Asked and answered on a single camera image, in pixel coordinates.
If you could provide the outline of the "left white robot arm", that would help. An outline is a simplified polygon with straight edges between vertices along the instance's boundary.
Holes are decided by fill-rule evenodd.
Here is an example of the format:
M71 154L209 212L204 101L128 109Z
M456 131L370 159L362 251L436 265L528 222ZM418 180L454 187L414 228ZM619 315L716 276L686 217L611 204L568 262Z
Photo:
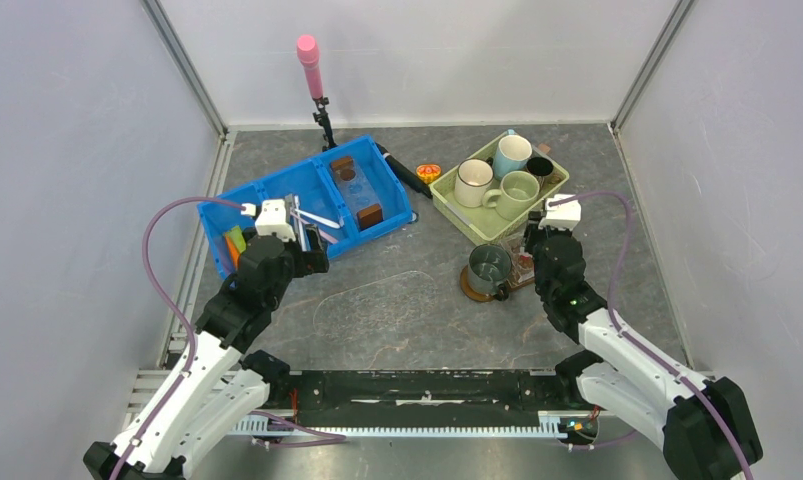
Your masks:
M279 407L291 394L287 365L248 350L270 325L295 278L329 269L313 225L311 248L297 238L258 233L237 270L207 302L184 353L130 427L95 442L83 462L95 479L186 479L252 409Z

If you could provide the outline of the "brown oval wooden tray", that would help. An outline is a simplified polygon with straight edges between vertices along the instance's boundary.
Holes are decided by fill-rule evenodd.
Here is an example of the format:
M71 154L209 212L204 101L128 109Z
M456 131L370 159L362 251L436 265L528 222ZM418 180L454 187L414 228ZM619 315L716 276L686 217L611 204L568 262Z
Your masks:
M473 292L471 290L471 288L467 284L467 266L465 266L462 269L461 273L460 273L459 285L460 285L460 289L464 293L464 295L466 297L468 297L469 299L475 301L475 302L488 303L488 302L491 302L491 301L498 301L498 300L495 300L494 298L486 296L486 295L476 294L475 292ZM512 296L513 293L515 293L518 290L511 290L510 287L509 287L509 298Z

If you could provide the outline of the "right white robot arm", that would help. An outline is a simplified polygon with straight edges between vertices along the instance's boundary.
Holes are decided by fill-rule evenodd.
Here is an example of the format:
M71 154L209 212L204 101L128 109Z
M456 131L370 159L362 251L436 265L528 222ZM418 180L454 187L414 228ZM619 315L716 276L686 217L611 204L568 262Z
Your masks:
M533 212L524 249L549 322L582 348L555 368L557 400L613 413L662 452L678 479L750 477L764 451L742 389L675 361L609 309L585 279L570 229Z

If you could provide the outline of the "clear plastic toothbrush holder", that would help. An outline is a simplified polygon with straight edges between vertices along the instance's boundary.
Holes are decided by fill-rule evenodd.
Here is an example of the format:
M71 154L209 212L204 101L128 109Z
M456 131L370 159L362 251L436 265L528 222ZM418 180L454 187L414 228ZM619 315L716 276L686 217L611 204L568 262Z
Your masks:
M524 250L524 236L516 232L505 237L501 246L508 252L512 263L508 285L511 290L518 290L534 281L533 257Z

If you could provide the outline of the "white toothpaste tube red cap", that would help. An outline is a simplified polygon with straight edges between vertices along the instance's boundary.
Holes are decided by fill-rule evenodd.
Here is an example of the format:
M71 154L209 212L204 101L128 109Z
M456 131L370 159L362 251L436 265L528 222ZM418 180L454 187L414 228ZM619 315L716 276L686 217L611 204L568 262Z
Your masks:
M524 244L521 248L519 256L519 264L525 270L532 271L534 268L533 255L529 251L528 246L526 244Z

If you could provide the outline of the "green toothpaste tube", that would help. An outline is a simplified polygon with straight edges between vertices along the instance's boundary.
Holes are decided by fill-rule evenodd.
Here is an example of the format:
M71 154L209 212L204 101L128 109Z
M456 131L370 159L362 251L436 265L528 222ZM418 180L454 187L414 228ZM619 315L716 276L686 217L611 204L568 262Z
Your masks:
M246 249L246 242L243 236L243 230L239 225L233 226L227 230L224 235L228 235L236 244L240 254Z

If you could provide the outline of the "dark grey mug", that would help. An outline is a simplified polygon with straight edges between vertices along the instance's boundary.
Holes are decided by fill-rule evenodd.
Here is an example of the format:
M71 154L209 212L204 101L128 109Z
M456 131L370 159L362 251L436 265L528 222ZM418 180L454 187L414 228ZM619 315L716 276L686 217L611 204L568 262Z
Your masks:
M479 245L468 257L467 284L476 294L505 301L509 298L511 272L512 260L507 250L498 245Z

